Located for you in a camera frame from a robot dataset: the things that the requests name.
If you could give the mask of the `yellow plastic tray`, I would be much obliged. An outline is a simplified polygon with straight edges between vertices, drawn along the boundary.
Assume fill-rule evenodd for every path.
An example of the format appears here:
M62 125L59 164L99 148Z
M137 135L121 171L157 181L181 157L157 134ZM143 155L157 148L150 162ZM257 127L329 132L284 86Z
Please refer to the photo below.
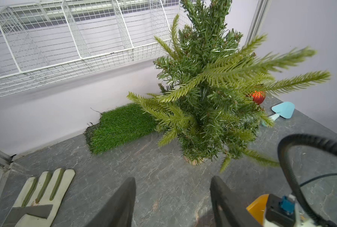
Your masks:
M247 206L247 211L261 225L263 225L264 222L264 214L268 197L269 194L261 195L257 199L255 199L249 206Z

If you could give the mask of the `red ribbed ornament ball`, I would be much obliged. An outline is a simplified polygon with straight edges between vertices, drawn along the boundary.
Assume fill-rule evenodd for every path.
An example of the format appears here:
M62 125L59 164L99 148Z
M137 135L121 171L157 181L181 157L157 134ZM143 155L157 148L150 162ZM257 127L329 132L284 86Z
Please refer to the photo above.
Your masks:
M264 102L266 98L266 92L265 91L255 91L250 95L253 98L253 101L260 105Z

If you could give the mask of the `small green christmas tree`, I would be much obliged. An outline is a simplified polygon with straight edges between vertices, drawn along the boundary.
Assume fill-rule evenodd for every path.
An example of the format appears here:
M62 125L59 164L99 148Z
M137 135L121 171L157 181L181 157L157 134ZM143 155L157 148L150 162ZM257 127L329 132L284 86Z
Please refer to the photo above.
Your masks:
M298 66L315 55L303 48L286 54L257 57L262 35L240 47L242 34L226 30L225 18L231 1L181 1L190 20L179 29L179 16L170 29L171 42L156 38L167 55L154 61L158 78L167 83L159 94L141 96L129 92L128 99L154 117L163 133L158 145L178 140L183 156L192 164L224 156L221 171L232 160L247 156L263 166L277 161L250 149L261 123L273 126L262 107L253 100L258 94L281 94L306 89L330 79L327 71L308 72L276 80L273 72Z

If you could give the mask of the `green artificial grass mat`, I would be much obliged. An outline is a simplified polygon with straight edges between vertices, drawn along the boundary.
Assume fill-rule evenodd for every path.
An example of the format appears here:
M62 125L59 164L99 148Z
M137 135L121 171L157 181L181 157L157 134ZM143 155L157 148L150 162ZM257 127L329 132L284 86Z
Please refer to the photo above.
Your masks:
M151 115L131 103L101 113L99 122L83 134L90 152L101 154L152 133L156 125Z

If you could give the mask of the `white green gardening glove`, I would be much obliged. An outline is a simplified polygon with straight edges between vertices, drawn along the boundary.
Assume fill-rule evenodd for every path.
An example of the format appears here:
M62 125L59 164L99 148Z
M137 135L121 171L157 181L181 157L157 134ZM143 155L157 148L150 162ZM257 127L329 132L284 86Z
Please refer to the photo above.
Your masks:
M58 168L29 178L2 226L50 227L75 175L73 169Z

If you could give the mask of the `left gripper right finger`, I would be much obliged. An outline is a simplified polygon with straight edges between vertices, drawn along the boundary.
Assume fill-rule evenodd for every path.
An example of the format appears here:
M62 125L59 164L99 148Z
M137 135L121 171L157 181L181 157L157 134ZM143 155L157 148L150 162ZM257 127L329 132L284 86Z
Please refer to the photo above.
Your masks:
M217 227L260 227L261 224L244 207L219 176L211 179L210 195Z

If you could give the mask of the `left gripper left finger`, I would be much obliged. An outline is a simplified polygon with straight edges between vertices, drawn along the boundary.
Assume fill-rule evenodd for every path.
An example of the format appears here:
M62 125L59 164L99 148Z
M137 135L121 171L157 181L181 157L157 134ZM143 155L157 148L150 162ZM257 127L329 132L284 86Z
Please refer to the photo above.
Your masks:
M127 178L87 227L130 227L132 226L136 197L135 178Z

